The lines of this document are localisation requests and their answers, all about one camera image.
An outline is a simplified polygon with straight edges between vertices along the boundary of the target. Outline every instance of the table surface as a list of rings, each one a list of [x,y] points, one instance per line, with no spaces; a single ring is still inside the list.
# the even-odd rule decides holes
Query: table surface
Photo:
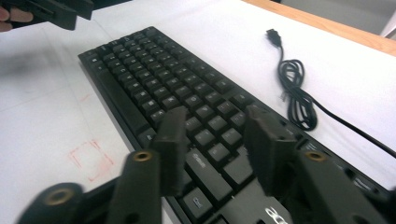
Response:
[[[77,55],[151,25],[285,116],[279,52],[265,38],[277,29],[285,57],[305,64],[303,89],[396,148],[396,58],[394,50],[383,52],[392,45],[370,40],[380,48],[369,48],[300,22],[300,16],[309,19],[303,12],[288,18],[272,12],[286,13],[284,6],[256,3],[271,9],[239,0],[134,0],[78,20],[74,32],[41,23],[0,34],[0,222],[15,222],[51,185],[75,182],[90,190],[120,173],[131,147]],[[392,157],[317,112],[319,125],[310,135],[384,188],[396,186]],[[168,216],[164,222],[171,223]]]

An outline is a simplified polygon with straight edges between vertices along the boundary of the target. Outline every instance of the black object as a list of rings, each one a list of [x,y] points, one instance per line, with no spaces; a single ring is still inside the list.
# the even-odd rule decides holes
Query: black object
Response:
[[[276,48],[280,49],[277,76],[280,83],[282,84],[283,89],[285,90],[285,93],[290,97],[288,118],[292,123],[304,131],[314,130],[318,124],[317,114],[314,109],[314,105],[316,105],[332,119],[337,120],[353,132],[358,133],[360,136],[380,147],[382,150],[396,159],[396,152],[391,148],[387,147],[383,143],[373,138],[370,134],[365,133],[346,120],[339,118],[326,107],[321,105],[314,97],[312,97],[306,91],[303,91],[301,89],[304,81],[303,63],[296,59],[283,60],[284,50],[282,47],[282,41],[276,30],[268,30],[267,37]]]
[[[76,28],[77,16],[90,20],[93,11],[90,0],[3,0],[1,3],[30,11],[36,18],[66,30]]]
[[[36,197],[19,223],[161,223],[161,197],[177,196],[184,187],[185,117],[182,107],[169,111],[150,147],[131,153],[117,179],[88,193],[73,183],[52,186]]]
[[[253,170],[265,194],[283,202],[294,223],[388,223],[381,213],[392,213],[377,211],[328,155],[294,150],[297,141],[268,111],[249,106],[247,117],[245,145]],[[391,197],[378,203],[394,208]]]
[[[268,168],[278,171],[278,164],[273,161],[293,159],[292,152],[281,155],[276,151],[278,147],[320,151],[337,162],[337,169],[346,173],[354,188],[371,198],[370,202],[380,201],[375,198],[387,202],[391,195],[154,27],[115,39],[78,57],[134,148],[149,145],[167,110],[180,105],[188,109],[185,188],[180,196],[166,198],[182,223],[292,223],[283,202],[263,194],[258,181],[264,183],[262,171],[255,171],[256,178],[249,165],[244,147],[248,105],[270,113],[267,130],[285,134],[289,141],[286,145],[273,143],[273,149],[262,153],[268,157],[263,159],[269,161]],[[279,185],[271,186],[271,179],[266,181],[268,188],[276,192]],[[278,181],[288,179],[280,176]],[[378,204],[375,207],[389,208],[388,203]]]

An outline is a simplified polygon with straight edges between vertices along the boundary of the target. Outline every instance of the black cable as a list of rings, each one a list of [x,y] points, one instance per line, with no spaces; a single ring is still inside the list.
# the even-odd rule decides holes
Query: black cable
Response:
[[[344,124],[350,130],[364,137],[374,145],[380,147],[390,156],[396,159],[396,152],[391,148],[374,139],[368,133],[365,133],[347,121],[337,117],[334,115],[334,113],[330,112],[318,101],[316,101],[306,91],[303,91],[301,89],[304,81],[303,63],[299,60],[283,60],[284,50],[282,48],[282,41],[277,31],[269,30],[267,31],[267,36],[271,43],[280,49],[280,60],[277,67],[277,75],[283,89],[285,90],[285,93],[290,97],[288,119],[292,123],[304,131],[314,130],[318,124],[317,114],[314,109],[314,105],[316,105],[328,116]]]

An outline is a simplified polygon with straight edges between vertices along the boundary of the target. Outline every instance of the hand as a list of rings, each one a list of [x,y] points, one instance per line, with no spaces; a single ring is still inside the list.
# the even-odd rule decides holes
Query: hand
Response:
[[[28,22],[33,19],[33,14],[22,11],[17,7],[12,7],[10,12],[0,7],[0,32],[10,31],[12,29],[12,24],[6,22],[8,19],[11,21]]]

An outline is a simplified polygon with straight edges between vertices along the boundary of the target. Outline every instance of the keyboard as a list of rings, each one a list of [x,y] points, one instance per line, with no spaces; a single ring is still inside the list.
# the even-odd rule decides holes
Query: keyboard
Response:
[[[164,114],[188,110],[185,188],[167,201],[181,223],[292,223],[263,194],[244,148],[248,105],[273,113],[299,150],[331,156],[367,192],[385,192],[329,149],[154,27],[78,55],[134,149],[149,145]]]

